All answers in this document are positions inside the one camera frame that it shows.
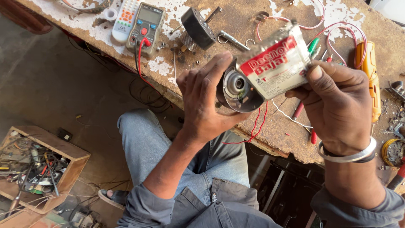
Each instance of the black wristband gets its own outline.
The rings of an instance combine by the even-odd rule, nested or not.
[[[324,146],[324,154],[327,155],[327,156],[331,156],[331,157],[344,157],[344,155],[336,155],[336,154],[334,154],[334,153],[328,151],[328,150],[325,148],[325,146]],[[375,153],[372,152],[369,156],[367,156],[367,157],[365,157],[365,158],[363,158],[363,159],[360,159],[360,160],[358,160],[358,161],[352,161],[352,162],[354,162],[354,163],[365,163],[365,162],[368,162],[368,161],[373,160],[374,157],[375,157]]]

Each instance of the man's left hand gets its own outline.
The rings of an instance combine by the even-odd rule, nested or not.
[[[231,62],[232,54],[226,51],[201,69],[186,70],[177,78],[185,112],[182,137],[204,145],[249,117],[250,113],[226,115],[215,111],[217,84]]]

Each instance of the forearm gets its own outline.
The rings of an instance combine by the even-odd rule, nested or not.
[[[173,198],[181,175],[194,155],[204,146],[186,138],[188,136],[180,131],[162,160],[143,182],[143,185],[157,197]]]
[[[354,206],[371,209],[386,195],[377,175],[375,159],[365,163],[335,163],[325,160],[325,186],[336,198]]]

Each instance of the silver bangle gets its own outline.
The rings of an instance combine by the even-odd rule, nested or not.
[[[375,147],[377,146],[376,140],[370,136],[370,144],[367,148],[362,150],[361,152],[358,152],[357,154],[349,155],[349,156],[344,156],[344,157],[332,157],[332,156],[327,156],[324,153],[324,144],[321,141],[318,146],[318,154],[323,157],[325,160],[331,161],[331,162],[337,162],[337,163],[344,163],[344,162],[354,162],[361,160],[367,156],[369,156],[371,153],[374,152]]]

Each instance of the wooden workbench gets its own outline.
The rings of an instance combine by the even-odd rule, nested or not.
[[[43,15],[51,22],[99,48],[106,54],[135,68],[133,55],[125,49],[124,45],[120,45],[111,37],[112,24],[103,19],[102,14],[79,13],[57,0],[18,1]],[[77,7],[84,8],[91,8],[97,4],[93,0],[70,0],[70,2]],[[179,107],[182,107],[181,93],[179,88],[174,84],[173,51],[171,48],[175,49],[175,53],[178,52],[178,48],[182,45],[178,37],[183,28],[176,31],[173,35],[170,35],[169,31],[179,25],[180,17],[188,7],[193,6],[196,9],[204,9],[202,14],[207,16],[217,6],[221,6],[223,11],[210,22],[210,27],[215,33],[224,30],[242,43],[247,39],[258,40],[255,34],[256,24],[250,19],[251,15],[257,11],[267,11],[270,15],[276,14],[287,18],[296,18],[300,24],[305,26],[318,24],[322,11],[319,3],[313,3],[311,0],[296,0],[293,6],[288,6],[288,2],[283,0],[146,0],[146,2],[166,9],[166,23],[159,42],[165,42],[170,47],[161,49],[150,60],[142,58],[142,71],[151,80],[160,84],[159,89]],[[112,7],[118,9],[120,4],[120,0],[115,0]],[[306,42],[309,42],[325,26],[333,22],[344,20],[355,23],[365,32],[367,39],[373,41],[376,45],[380,87],[388,87],[388,80],[394,82],[402,79],[399,74],[405,72],[402,58],[405,53],[405,32],[401,27],[369,8],[361,0],[324,0],[324,5],[326,7],[325,22],[316,29],[303,30],[303,37]],[[270,35],[275,29],[284,24],[285,22],[280,20],[268,20],[260,26],[261,37]],[[320,53],[323,53],[326,49],[325,38],[326,35],[320,35],[319,44],[322,44]],[[349,66],[352,67],[354,55],[353,39],[348,37],[347,32],[336,29],[333,32],[332,41],[334,41],[332,44],[337,51],[346,59]],[[230,43],[220,44],[217,42],[207,51],[197,49],[195,53],[186,51],[184,55],[176,55],[177,75],[180,75],[185,69],[198,68],[204,65],[212,56],[225,50],[230,50],[233,54],[241,53],[236,46]],[[195,64],[198,60],[201,61],[200,65]],[[389,118],[393,117],[394,114],[392,113],[396,113],[398,107],[401,106],[399,102],[395,102],[384,90],[382,90],[381,98],[384,101],[386,98],[389,98],[389,101],[387,105],[383,106],[382,109],[386,108],[386,112],[375,123],[373,131],[373,136],[378,142],[378,150],[380,150],[384,141],[394,137],[392,134],[379,132],[389,127]],[[274,100],[277,105],[280,105],[284,99],[285,97],[280,95]],[[280,109],[291,116],[297,105],[297,99],[288,99]],[[322,159],[316,152],[316,146],[310,143],[308,132],[298,124],[288,120],[280,112],[272,114],[275,110],[276,108],[269,102],[266,122],[261,133],[252,143],[274,155],[286,156],[288,153],[293,153],[295,158],[303,163],[322,162]],[[219,112],[228,111],[224,107],[219,109]],[[249,138],[257,114],[258,111],[256,110],[248,120],[235,126],[234,131]],[[263,115],[261,114],[258,123],[261,123],[262,120]],[[305,125],[310,124],[305,112],[300,115],[298,121]],[[390,175],[391,172],[379,172],[379,176],[383,182],[387,182]]]

